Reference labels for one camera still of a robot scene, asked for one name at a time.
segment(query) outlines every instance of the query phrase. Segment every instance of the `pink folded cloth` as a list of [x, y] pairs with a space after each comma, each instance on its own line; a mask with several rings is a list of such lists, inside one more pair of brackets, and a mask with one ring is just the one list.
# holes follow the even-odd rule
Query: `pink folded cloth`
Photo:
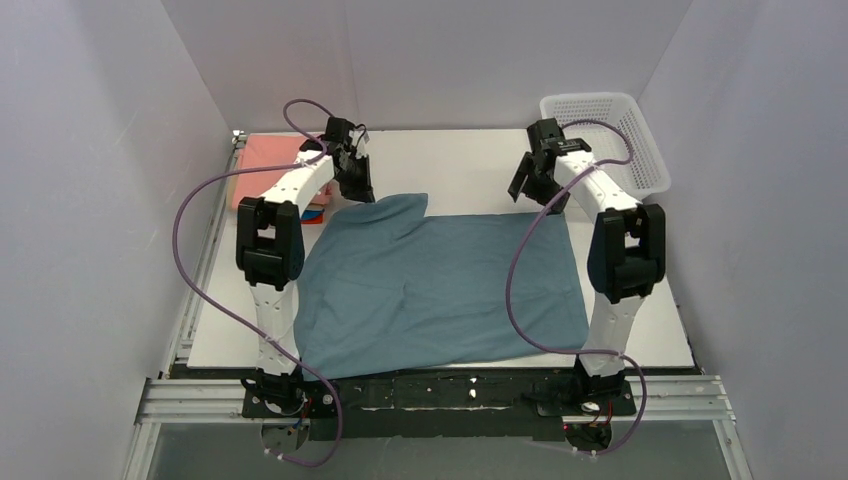
[[[294, 163], [297, 152], [303, 141], [300, 135], [250, 135], [241, 152], [236, 168], [270, 167]], [[235, 177], [230, 207], [238, 209], [238, 204], [244, 197], [258, 197], [271, 188], [282, 175], [283, 171], [248, 173]], [[330, 184], [327, 184], [319, 195], [312, 199], [316, 205], [327, 205], [332, 197]]]

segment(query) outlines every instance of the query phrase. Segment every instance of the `gray wall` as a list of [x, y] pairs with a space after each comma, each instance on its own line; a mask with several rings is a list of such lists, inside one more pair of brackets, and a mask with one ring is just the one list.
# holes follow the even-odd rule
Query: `gray wall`
[[757, 478], [845, 478], [848, 3], [695, 0], [640, 98], [669, 277]]
[[0, 477], [118, 478], [185, 292], [172, 218], [229, 134], [158, 0], [3, 2], [0, 26]]
[[230, 127], [273, 131], [295, 96], [374, 129], [524, 127], [545, 95], [635, 97], [691, 0], [163, 3]]

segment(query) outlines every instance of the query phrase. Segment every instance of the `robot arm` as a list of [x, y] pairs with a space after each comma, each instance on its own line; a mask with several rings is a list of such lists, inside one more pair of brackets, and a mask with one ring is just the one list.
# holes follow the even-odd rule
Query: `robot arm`
[[[513, 199], [524, 193], [547, 204], [563, 185], [594, 168], [591, 147], [579, 138], [566, 140], [555, 119], [536, 122], [527, 131], [532, 151], [510, 186]], [[639, 307], [665, 274], [665, 214], [658, 205], [643, 205], [625, 193], [598, 169], [569, 194], [595, 219], [587, 265], [595, 306], [583, 349], [623, 352]], [[568, 195], [552, 212], [562, 213], [567, 200]], [[638, 245], [626, 245], [628, 237], [638, 239]], [[575, 378], [575, 395], [581, 399], [616, 396], [624, 383], [624, 364], [610, 355], [580, 355]]]
[[[369, 158], [360, 141], [363, 135], [349, 121], [331, 117], [321, 135], [327, 154], [313, 161], [321, 146], [307, 140], [296, 160], [301, 167], [288, 170], [261, 196], [245, 197], [239, 203], [236, 264], [250, 284], [257, 324], [296, 357], [296, 279], [306, 256], [300, 217], [316, 193], [333, 179], [339, 181], [345, 198], [374, 201]], [[274, 227], [273, 237], [260, 234], [269, 227]], [[295, 366], [259, 340], [258, 368], [270, 375], [282, 375], [294, 371]]]

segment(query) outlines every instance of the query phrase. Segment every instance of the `blue cloth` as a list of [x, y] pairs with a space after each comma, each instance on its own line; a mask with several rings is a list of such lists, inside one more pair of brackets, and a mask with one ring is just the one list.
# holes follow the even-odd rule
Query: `blue cloth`
[[[426, 194], [404, 194], [332, 217], [298, 279], [304, 362], [342, 378], [539, 353], [504, 304], [510, 261], [535, 214], [424, 217], [426, 208]], [[576, 268], [565, 221], [546, 218], [512, 289], [531, 338], [559, 348], [586, 341]]]

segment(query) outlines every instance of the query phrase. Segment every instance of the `white laundry basket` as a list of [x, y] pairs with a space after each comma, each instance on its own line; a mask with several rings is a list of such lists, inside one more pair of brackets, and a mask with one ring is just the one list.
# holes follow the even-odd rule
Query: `white laundry basket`
[[[642, 200], [671, 186], [665, 168], [639, 105], [626, 93], [578, 93], [552, 95], [539, 103], [542, 118], [556, 118], [560, 125], [574, 120], [601, 120], [618, 127], [633, 144], [633, 162], [627, 166], [601, 167], [632, 197]], [[615, 132], [596, 125], [575, 125], [565, 131], [566, 138], [581, 137], [592, 147], [598, 160], [627, 158], [627, 148]]]

